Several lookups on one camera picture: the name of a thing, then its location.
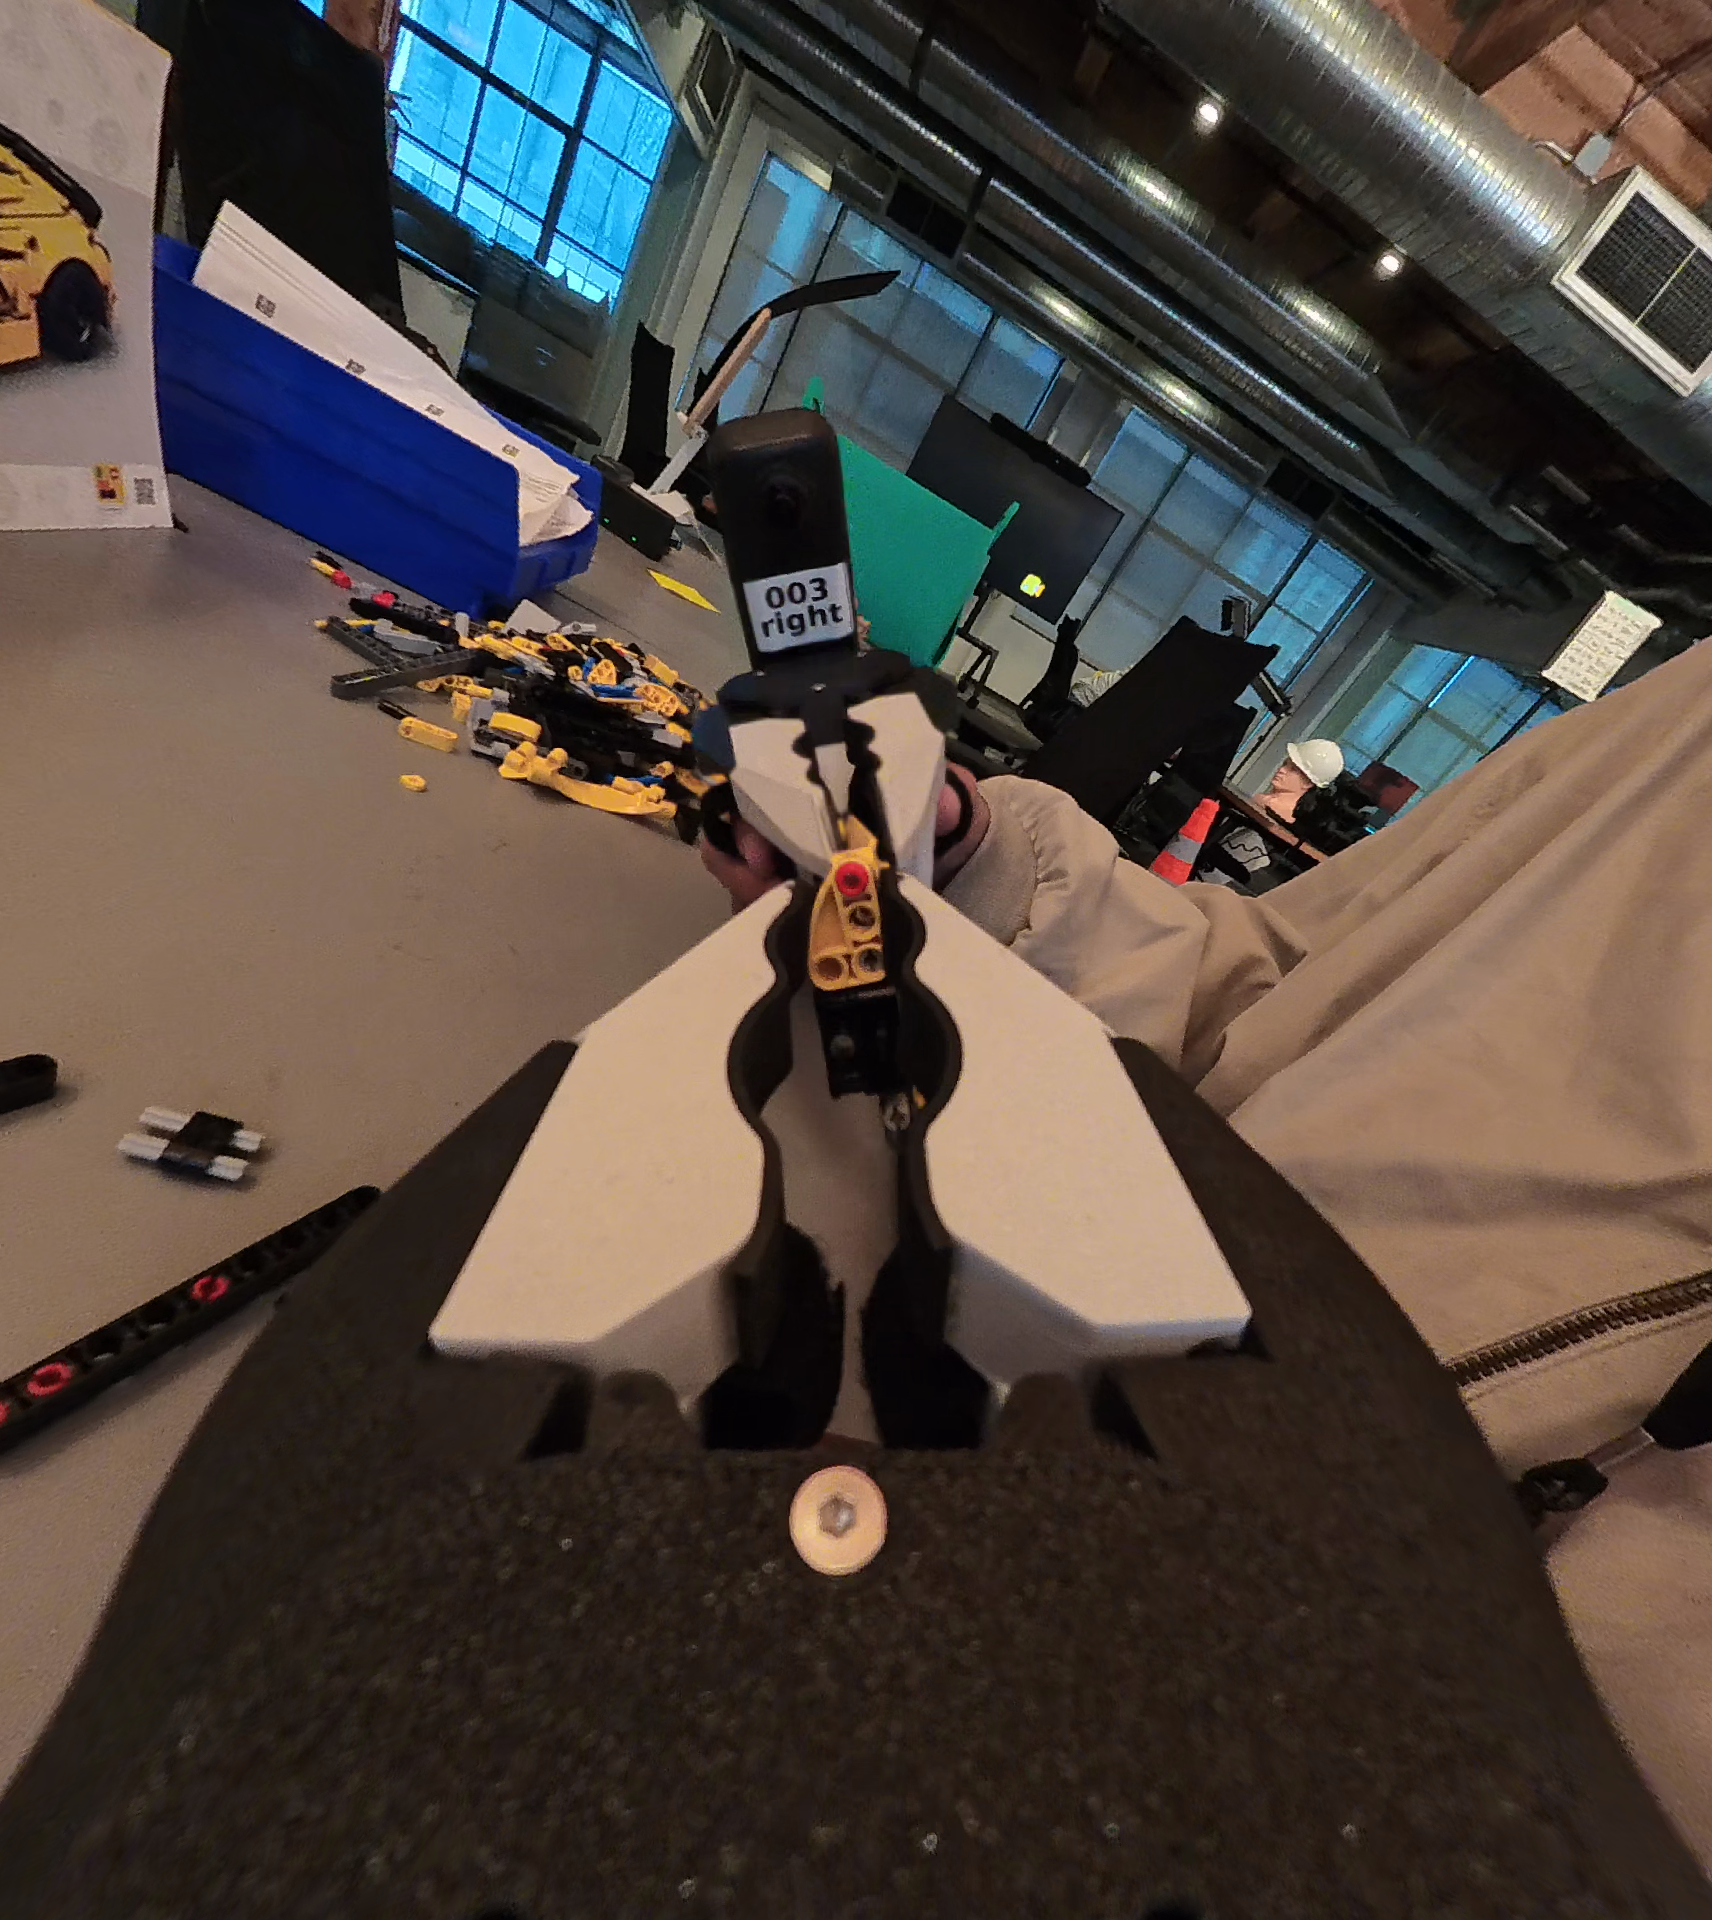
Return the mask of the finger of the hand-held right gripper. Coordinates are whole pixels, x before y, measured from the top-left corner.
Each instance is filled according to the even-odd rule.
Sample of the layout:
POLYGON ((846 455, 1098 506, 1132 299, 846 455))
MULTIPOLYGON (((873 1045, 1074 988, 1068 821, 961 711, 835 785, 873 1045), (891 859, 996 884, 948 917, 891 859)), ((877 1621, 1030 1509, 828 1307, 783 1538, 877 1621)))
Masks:
POLYGON ((846 711, 832 750, 832 803, 888 842, 899 871, 937 882, 947 740, 922 693, 890 690, 846 711))
POLYGON ((843 712, 727 716, 733 862, 755 884, 821 882, 843 852, 852 785, 843 712))

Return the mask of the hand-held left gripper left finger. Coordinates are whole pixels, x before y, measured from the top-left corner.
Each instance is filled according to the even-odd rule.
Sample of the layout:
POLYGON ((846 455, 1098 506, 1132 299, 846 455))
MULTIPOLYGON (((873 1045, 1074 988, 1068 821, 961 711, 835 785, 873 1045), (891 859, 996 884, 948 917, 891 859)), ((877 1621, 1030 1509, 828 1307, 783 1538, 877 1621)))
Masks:
POLYGON ((824 1440, 835 1290, 766 1119, 796 1069, 808 922, 780 884, 567 1048, 431 1327, 441 1355, 649 1374, 713 1446, 824 1440))

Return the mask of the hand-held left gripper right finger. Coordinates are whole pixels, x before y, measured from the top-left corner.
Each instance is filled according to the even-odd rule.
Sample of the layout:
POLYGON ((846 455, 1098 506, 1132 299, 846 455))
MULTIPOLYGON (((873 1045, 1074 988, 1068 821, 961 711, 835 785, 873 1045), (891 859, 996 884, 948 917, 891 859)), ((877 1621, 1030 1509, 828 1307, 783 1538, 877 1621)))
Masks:
POLYGON ((1234 1350, 1254 1304, 1149 1094, 1158 1056, 906 879, 891 900, 895 1245, 864 1307, 888 1448, 972 1448, 1023 1381, 1234 1350))

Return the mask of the yellow black brick sub-assembly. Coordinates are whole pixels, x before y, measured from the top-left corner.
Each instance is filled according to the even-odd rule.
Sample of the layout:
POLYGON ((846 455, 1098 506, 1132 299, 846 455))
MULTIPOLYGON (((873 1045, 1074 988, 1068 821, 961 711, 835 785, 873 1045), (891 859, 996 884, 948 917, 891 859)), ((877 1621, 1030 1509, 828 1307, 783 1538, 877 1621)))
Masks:
POLYGON ((890 854, 847 819, 814 897, 805 979, 832 1097, 868 1096, 899 1145, 925 1105, 904 1054, 902 951, 890 930, 890 854))

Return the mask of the grey desk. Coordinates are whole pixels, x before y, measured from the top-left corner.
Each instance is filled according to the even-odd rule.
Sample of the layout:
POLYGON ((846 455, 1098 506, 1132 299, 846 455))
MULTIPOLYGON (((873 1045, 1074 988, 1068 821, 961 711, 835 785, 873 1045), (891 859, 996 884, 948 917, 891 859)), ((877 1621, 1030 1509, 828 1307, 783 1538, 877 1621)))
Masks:
MULTIPOLYGON (((179 530, 0 534, 0 1377, 349 1186, 726 917, 675 836, 342 704, 313 544, 190 485, 179 530), (420 774, 412 795, 398 776, 420 774), (234 1186, 118 1155, 146 1108, 265 1134, 234 1186)), ((0 1790, 249 1308, 0 1466, 0 1790)))

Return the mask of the person's right hand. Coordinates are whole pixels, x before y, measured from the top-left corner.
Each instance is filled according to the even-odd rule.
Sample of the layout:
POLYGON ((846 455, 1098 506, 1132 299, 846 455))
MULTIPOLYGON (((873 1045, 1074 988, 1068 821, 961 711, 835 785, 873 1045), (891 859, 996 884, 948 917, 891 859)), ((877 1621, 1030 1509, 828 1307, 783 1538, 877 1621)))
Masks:
MULTIPOLYGON (((775 848, 758 827, 748 826, 738 814, 733 790, 721 788, 726 795, 722 841, 702 827, 701 859, 710 878, 716 878, 733 902, 733 909, 744 909, 783 879, 796 878, 793 862, 786 852, 775 848)), ((943 767, 943 795, 937 815, 937 865, 932 887, 942 895, 948 884, 963 878, 968 862, 988 841, 990 809, 981 794, 981 783, 972 771, 958 761, 943 767)))

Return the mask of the green folded board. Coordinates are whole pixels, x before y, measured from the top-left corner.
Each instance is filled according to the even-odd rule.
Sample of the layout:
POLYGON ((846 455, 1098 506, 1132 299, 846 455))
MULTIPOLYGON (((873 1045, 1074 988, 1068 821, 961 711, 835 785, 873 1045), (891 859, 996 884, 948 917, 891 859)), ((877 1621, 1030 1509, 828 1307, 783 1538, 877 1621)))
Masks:
POLYGON ((937 668, 1018 506, 981 523, 837 436, 856 612, 868 644, 937 668))

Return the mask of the pile of yellow black bricks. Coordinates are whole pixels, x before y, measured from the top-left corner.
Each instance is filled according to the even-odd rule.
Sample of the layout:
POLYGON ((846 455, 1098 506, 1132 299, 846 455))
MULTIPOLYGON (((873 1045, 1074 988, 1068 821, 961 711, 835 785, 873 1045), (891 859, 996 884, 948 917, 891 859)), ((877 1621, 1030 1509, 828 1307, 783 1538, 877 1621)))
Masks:
POLYGON ((344 592, 318 625, 357 657, 330 695, 368 707, 438 756, 469 756, 496 778, 599 815, 699 841, 721 785, 701 747, 716 702, 640 644, 532 607, 479 620, 365 584, 325 550, 309 568, 344 592))

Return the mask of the black monitor screen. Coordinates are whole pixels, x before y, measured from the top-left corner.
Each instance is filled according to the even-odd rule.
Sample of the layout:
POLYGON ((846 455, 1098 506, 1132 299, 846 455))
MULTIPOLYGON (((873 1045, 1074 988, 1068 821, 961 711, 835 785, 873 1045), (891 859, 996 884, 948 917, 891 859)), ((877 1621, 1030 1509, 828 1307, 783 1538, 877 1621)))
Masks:
POLYGON ((909 479, 992 529, 982 582, 1060 625, 1123 514, 1020 447, 953 395, 939 400, 909 479))

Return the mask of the black connector white axles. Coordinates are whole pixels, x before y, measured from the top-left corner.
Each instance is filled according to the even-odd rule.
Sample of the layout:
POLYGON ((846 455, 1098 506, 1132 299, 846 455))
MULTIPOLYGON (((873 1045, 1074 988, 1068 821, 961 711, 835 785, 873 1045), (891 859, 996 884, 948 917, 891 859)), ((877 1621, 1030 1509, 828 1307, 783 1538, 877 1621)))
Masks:
POLYGON ((265 1145, 264 1133, 249 1130, 234 1118, 151 1105, 135 1130, 118 1140, 118 1155, 173 1177, 234 1186, 250 1173, 265 1145))

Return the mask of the large paned window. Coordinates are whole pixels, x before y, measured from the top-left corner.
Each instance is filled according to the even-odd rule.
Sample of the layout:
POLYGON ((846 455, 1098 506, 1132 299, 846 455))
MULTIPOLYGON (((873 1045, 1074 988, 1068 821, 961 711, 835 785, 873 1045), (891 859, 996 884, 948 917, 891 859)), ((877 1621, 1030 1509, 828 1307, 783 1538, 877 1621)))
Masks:
POLYGON ((630 6, 403 3, 394 174, 615 310, 675 113, 630 6))

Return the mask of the blue plastic bin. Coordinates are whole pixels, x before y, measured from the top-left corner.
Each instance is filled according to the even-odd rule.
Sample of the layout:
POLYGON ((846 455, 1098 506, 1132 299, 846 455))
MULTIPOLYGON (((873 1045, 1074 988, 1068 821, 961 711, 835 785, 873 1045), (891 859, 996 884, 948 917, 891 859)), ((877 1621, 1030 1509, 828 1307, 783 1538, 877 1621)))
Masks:
POLYGON ((152 358, 173 476, 313 538, 433 605, 489 614, 581 578, 603 475, 557 450, 593 518, 519 547, 508 464, 195 287, 196 253, 152 240, 152 358))

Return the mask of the white paper sheets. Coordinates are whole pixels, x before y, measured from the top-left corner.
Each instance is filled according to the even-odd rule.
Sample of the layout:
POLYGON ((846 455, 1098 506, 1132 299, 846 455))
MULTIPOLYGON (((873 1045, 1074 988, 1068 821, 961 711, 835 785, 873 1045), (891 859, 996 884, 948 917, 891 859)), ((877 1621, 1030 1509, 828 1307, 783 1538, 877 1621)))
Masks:
POLYGON ((496 420, 431 353, 232 202, 217 215, 195 285, 513 468, 524 547, 593 526, 598 510, 581 496, 573 469, 496 420))

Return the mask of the person's beige jacket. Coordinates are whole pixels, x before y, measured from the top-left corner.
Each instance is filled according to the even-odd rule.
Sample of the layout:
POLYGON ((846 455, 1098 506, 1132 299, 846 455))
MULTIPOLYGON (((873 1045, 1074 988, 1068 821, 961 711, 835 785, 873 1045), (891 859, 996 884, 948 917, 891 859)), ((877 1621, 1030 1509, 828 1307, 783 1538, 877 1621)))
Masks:
POLYGON ((1591 1458, 1546 1552, 1712 1876, 1712 638, 1489 756, 1276 902, 1302 966, 1206 1090, 1348 1238, 1507 1479, 1591 1458))

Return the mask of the black standing panel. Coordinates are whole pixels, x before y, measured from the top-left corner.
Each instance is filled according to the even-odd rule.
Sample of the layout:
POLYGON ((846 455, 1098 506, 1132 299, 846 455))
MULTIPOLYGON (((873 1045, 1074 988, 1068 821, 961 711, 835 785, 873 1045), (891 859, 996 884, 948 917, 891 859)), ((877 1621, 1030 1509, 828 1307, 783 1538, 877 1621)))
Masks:
POLYGON ((298 3, 190 3, 173 70, 190 243, 237 206, 382 320, 403 320, 382 61, 298 3))

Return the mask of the white notice sheet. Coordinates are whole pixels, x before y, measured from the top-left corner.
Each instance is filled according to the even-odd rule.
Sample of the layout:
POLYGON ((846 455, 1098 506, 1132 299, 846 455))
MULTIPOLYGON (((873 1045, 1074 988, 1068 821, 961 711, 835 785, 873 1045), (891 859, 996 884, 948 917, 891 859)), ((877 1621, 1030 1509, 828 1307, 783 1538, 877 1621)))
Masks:
POLYGON ((1596 702, 1660 627, 1664 614, 1604 589, 1541 668, 1541 680, 1574 702, 1596 702))

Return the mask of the instruction booklet car picture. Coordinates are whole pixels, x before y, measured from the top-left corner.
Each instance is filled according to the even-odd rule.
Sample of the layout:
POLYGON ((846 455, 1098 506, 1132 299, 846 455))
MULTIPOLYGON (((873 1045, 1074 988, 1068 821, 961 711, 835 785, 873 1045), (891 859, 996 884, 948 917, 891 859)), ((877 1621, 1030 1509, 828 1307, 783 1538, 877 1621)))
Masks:
POLYGON ((173 526, 152 358, 169 54, 0 3, 0 530, 173 526))

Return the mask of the white vent grille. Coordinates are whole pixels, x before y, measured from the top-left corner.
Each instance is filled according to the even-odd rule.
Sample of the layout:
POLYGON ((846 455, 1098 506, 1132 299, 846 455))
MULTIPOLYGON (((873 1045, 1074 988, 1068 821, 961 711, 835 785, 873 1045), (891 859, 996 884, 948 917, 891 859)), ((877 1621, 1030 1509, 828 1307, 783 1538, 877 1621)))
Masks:
POLYGON ((1674 393, 1712 378, 1712 232, 1645 170, 1611 180, 1553 287, 1674 393))

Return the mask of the silver air duct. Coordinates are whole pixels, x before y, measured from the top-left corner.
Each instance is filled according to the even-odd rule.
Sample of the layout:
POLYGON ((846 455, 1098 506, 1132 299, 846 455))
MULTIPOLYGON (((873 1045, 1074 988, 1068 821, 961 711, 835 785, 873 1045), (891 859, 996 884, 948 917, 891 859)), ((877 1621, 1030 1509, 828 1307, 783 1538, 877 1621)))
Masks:
POLYGON ((1712 377, 1681 395, 1553 287, 1602 188, 1520 139, 1375 6, 1111 12, 1712 506, 1712 377))

